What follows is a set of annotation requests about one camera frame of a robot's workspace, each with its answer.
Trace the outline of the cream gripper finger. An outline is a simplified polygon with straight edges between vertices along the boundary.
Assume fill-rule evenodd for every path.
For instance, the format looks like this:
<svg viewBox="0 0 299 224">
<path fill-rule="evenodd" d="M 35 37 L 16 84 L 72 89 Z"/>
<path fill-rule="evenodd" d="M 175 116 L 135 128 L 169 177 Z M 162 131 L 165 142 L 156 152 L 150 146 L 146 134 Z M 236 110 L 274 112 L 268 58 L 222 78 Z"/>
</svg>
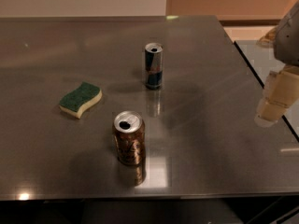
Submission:
<svg viewBox="0 0 299 224">
<path fill-rule="evenodd" d="M 264 83 L 263 98 L 256 109 L 256 124 L 271 127 L 298 99 L 299 67 L 286 64 L 279 72 L 271 71 Z"/>
</svg>

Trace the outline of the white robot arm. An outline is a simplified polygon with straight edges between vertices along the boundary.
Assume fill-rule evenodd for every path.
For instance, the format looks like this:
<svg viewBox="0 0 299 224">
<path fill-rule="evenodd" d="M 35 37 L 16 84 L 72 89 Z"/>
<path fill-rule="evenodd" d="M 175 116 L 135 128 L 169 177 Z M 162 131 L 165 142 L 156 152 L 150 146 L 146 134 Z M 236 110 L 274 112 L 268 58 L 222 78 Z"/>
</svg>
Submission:
<svg viewBox="0 0 299 224">
<path fill-rule="evenodd" d="M 271 71 L 263 87 L 263 98 L 256 109 L 255 122 L 271 127 L 299 99 L 299 1 L 274 30 L 276 60 L 284 63 L 279 72 Z"/>
</svg>

